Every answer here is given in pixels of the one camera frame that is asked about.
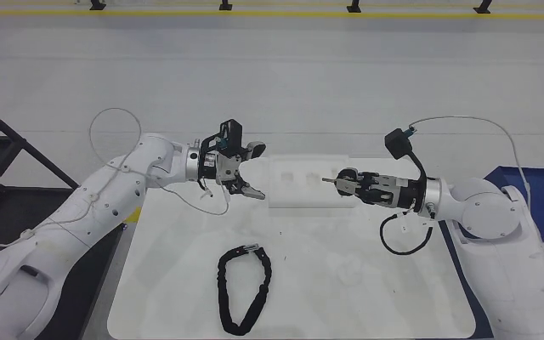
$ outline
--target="yellow floor line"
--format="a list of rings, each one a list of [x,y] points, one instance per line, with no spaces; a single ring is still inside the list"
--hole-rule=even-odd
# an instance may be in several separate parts
[[[234,0],[234,5],[239,6],[316,6],[316,7],[336,7],[343,6],[343,3],[326,3],[326,2],[274,2],[274,1],[244,1]],[[40,2],[40,1],[0,1],[0,6],[66,6],[73,5],[72,1],[66,2]],[[202,6],[202,5],[216,5],[217,1],[168,1],[158,0],[154,3],[147,4],[145,6],[158,6],[158,7],[176,7],[176,6]],[[462,9],[471,8],[477,6],[469,3],[361,3],[360,7],[364,8],[395,8],[395,9],[413,9],[413,8],[439,8],[439,9]],[[544,9],[544,5],[541,4],[522,4],[522,3],[505,3],[505,4],[492,4],[493,9]]]
[[[1,9],[2,16],[18,15],[85,15],[85,16],[257,16],[257,17],[307,17],[307,18],[399,18],[399,19],[504,19],[544,20],[544,14],[476,14],[476,13],[332,13],[332,12],[286,12],[286,11],[158,11],[158,10],[67,10],[67,9]]]

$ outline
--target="black cable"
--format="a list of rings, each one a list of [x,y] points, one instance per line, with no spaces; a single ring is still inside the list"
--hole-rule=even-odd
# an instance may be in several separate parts
[[[382,244],[383,246],[385,247],[385,249],[389,250],[389,252],[395,254],[395,255],[411,255],[415,252],[418,252],[420,251],[423,247],[425,247],[428,243],[428,241],[431,239],[431,234],[433,233],[433,227],[429,227],[428,230],[427,230],[427,234],[425,235],[425,240],[423,240],[423,242],[419,245],[419,246],[416,246],[414,249],[408,251],[408,252],[397,252],[396,250],[394,250],[393,248],[391,248],[387,242],[385,241],[385,239],[383,238],[383,227],[385,227],[385,224],[387,224],[387,222],[391,221],[392,219],[396,219],[398,217],[397,214],[395,215],[392,215],[392,216],[389,216],[388,218],[385,218],[382,222],[382,225],[380,225],[380,240],[382,241]]]
[[[227,273],[227,262],[233,258],[238,258],[239,256],[246,255],[249,252],[254,252],[257,258],[261,261],[261,264],[264,268],[264,282],[258,288],[258,294],[253,300],[251,306],[246,312],[244,320],[238,326],[232,321],[230,317],[229,309],[229,294],[227,293],[227,279],[225,275]],[[266,303],[266,296],[269,292],[269,283],[270,278],[272,277],[272,265],[270,263],[270,258],[264,252],[264,249],[261,246],[239,246],[237,248],[231,249],[226,252],[220,259],[218,264],[218,300],[219,300],[219,317],[221,318],[221,325],[223,329],[236,336],[246,335],[257,322],[258,317],[263,310],[264,304]]]

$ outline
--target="black stand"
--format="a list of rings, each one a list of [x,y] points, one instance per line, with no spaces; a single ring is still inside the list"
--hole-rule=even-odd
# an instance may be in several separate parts
[[[93,5],[89,10],[102,10],[105,7],[105,3],[101,3],[100,0],[91,0]]]
[[[229,3],[229,0],[222,0],[219,10],[232,10],[232,4]]]
[[[490,14],[491,12],[488,10],[488,8],[489,8],[490,5],[491,5],[491,1],[492,1],[492,0],[484,0],[484,1],[482,1],[482,3],[479,5],[479,7],[474,7],[474,10],[475,10],[476,13],[478,13],[478,14]]]
[[[66,184],[68,184],[72,189],[77,189],[79,184],[76,183],[70,176],[65,174],[60,170],[56,165],[53,164],[46,156],[38,151],[34,146],[26,141],[20,134],[16,133],[8,124],[0,119],[0,131],[2,131],[7,138],[2,139],[2,143],[9,143],[5,152],[0,153],[0,176],[6,171],[9,165],[14,161],[15,157],[19,154],[21,150],[25,150],[32,157],[42,163],[47,169],[52,173],[57,175],[62,179]]]
[[[351,5],[347,7],[350,13],[360,13],[359,0],[352,0]]]

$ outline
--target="cable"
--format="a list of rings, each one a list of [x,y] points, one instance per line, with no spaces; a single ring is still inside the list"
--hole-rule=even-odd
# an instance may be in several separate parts
[[[508,138],[510,139],[510,143],[512,144],[513,156],[514,156],[514,159],[516,160],[516,165],[518,166],[519,174],[521,175],[521,179],[524,182],[525,190],[527,191],[527,207],[529,208],[529,211],[530,211],[530,185],[529,185],[529,182],[527,181],[527,178],[525,177],[524,170],[519,163],[518,150],[516,149],[516,144],[513,141],[512,135],[501,124],[497,122],[493,122],[491,119],[481,118],[476,116],[432,116],[432,117],[422,118],[415,122],[412,122],[408,125],[408,127],[413,128],[414,125],[420,122],[431,121],[433,119],[444,119],[444,118],[474,119],[476,121],[489,122],[495,125],[496,127],[499,127],[508,136]]]
[[[161,186],[160,184],[158,184],[157,182],[155,182],[161,189],[165,190],[166,192],[169,192],[170,194],[174,194],[176,195],[181,201],[185,202],[186,205],[188,205],[189,207],[192,207],[193,209],[196,209],[198,210],[199,212],[203,212],[203,213],[207,213],[209,215],[213,215],[213,216],[223,216],[225,215],[228,211],[229,211],[229,199],[227,198],[227,193],[226,191],[224,190],[224,186],[223,184],[221,184],[221,191],[223,191],[223,195],[224,195],[224,202],[226,203],[226,208],[224,209],[223,212],[209,212],[207,210],[204,210],[202,208],[199,208],[197,206],[194,206],[192,205],[191,203],[189,203],[187,200],[185,200],[180,194],[178,194],[177,192],[173,191],[173,190],[169,190],[169,189],[166,189],[165,187]]]
[[[110,167],[112,169],[115,169],[116,171],[113,173],[113,175],[107,180],[107,182],[104,184],[104,186],[102,188],[100,188],[100,190],[98,190],[98,192],[95,194],[96,195],[96,200],[94,201],[91,201],[91,203],[89,203],[89,205],[87,206],[87,209],[85,210],[85,212],[83,213],[83,215],[77,217],[77,218],[74,218],[74,219],[68,219],[66,221],[54,221],[52,220],[50,217],[48,219],[50,219],[52,222],[47,222],[47,223],[44,223],[44,224],[39,224],[38,226],[36,226],[34,229],[26,229],[25,231],[23,231],[21,234],[20,234],[20,238],[11,242],[11,243],[8,243],[8,244],[0,244],[0,247],[3,247],[3,248],[7,248],[7,247],[10,247],[14,244],[17,244],[23,240],[28,240],[29,238],[33,237],[36,232],[46,226],[46,225],[50,225],[50,224],[57,224],[60,226],[60,228],[66,230],[67,232],[69,232],[70,234],[72,234],[68,229],[66,229],[65,227],[62,226],[62,224],[68,224],[68,223],[73,223],[73,222],[77,222],[77,221],[80,221],[82,219],[84,219],[88,213],[91,211],[91,207],[93,206],[93,204],[100,198],[100,194],[102,192],[104,192],[104,190],[108,187],[108,185],[110,185],[111,181],[113,181],[113,179],[115,179],[117,177],[117,174],[122,170],[122,165],[124,164],[124,162],[127,160],[127,158],[132,155],[132,153],[136,150],[136,148],[138,147],[139,145],[139,139],[136,140],[136,142],[134,143],[134,146],[133,148],[130,150],[130,152],[128,152],[122,159],[121,159],[121,162],[119,163],[119,166],[118,167],[114,167],[112,166],[111,164],[109,164],[107,161],[105,161],[98,153],[98,151],[96,150],[95,146],[94,146],[94,142],[93,142],[93,138],[91,136],[91,132],[92,132],[92,129],[93,129],[93,125],[94,125],[94,122],[96,121],[96,119],[102,115],[103,113],[107,112],[107,111],[110,111],[110,110],[120,110],[120,111],[124,111],[126,113],[128,113],[135,121],[136,121],[136,124],[138,124],[138,136],[141,136],[142,135],[142,125],[139,121],[139,119],[136,117],[136,115],[134,115],[131,111],[129,110],[126,110],[126,109],[123,109],[123,108],[120,108],[120,107],[110,107],[110,108],[107,108],[107,109],[104,109],[102,111],[100,111],[99,113],[96,114],[96,116],[94,116],[93,120],[91,121],[90,125],[88,126],[88,141],[91,145],[91,150],[93,151],[94,155],[102,162],[102,164],[106,167]],[[150,179],[152,180],[153,182],[155,182],[159,188],[163,189],[164,191],[168,192],[168,193],[171,193],[171,194],[175,194],[181,201],[183,201],[185,204],[187,204],[189,207],[192,207],[196,210],[198,210],[199,212],[202,212],[202,213],[207,213],[207,214],[210,214],[210,215],[214,215],[214,216],[222,216],[222,215],[225,215],[228,211],[229,211],[229,208],[230,208],[230,205],[229,205],[229,200],[227,198],[227,194],[225,193],[224,191],[224,186],[223,184],[221,184],[221,190],[223,191],[223,195],[224,195],[224,199],[225,199],[225,203],[226,203],[226,208],[223,212],[209,212],[207,210],[204,210],[204,209],[201,209],[199,207],[196,207],[194,206],[193,204],[189,203],[187,200],[185,200],[180,194],[178,194],[177,192],[175,191],[172,191],[172,190],[168,190],[166,188],[164,188],[162,185],[158,184],[151,176],[149,176],[148,174],[146,173],[140,173],[138,171],[134,171],[134,170],[129,170],[128,171],[129,173],[137,173],[137,174],[140,174],[144,177],[146,177],[147,179]],[[72,234],[74,237],[76,237],[81,243],[85,243],[83,242],[82,240],[80,240],[77,236],[75,236],[74,234]]]
[[[406,215],[408,214],[410,211],[407,211],[407,212],[402,212],[403,215]],[[399,213],[396,213],[395,215],[391,215],[389,216],[388,218],[385,218],[382,222],[382,224],[380,225],[380,240],[382,241],[382,244],[383,246],[385,247],[385,249],[389,250],[389,252],[395,254],[395,255],[400,255],[400,256],[404,256],[404,255],[411,255],[415,252],[418,252],[420,251],[421,249],[423,249],[423,247],[425,247],[428,243],[428,241],[431,239],[431,235],[433,234],[433,227],[429,227],[428,230],[427,230],[427,234],[425,235],[425,240],[423,240],[423,242],[419,245],[419,246],[416,246],[414,249],[408,251],[408,252],[397,252],[396,250],[394,250],[393,248],[391,248],[387,242],[385,241],[385,239],[383,238],[383,228],[385,227],[385,224],[387,224],[387,222],[393,220],[393,219],[396,219],[400,214]]]

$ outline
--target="metal frame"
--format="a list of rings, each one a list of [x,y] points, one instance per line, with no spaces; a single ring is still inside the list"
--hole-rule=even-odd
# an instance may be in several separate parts
[[[0,131],[6,135],[2,138],[2,141],[5,143],[8,139],[11,141],[8,148],[0,155],[0,176],[2,176],[11,163],[14,161],[15,157],[19,154],[21,150],[25,150],[32,157],[34,157],[38,162],[42,163],[49,171],[54,173],[58,178],[62,179],[66,184],[68,184],[72,189],[77,189],[79,184],[73,180],[70,176],[60,170],[52,161],[50,161],[46,156],[38,151],[34,146],[32,146],[26,139],[21,135],[16,133],[8,124],[0,119]]]
[[[360,13],[359,0],[352,0],[347,9],[350,13]]]
[[[474,7],[474,10],[478,14],[490,14],[491,12],[488,10],[488,8],[490,7],[492,1],[493,0],[483,0],[479,7]]]

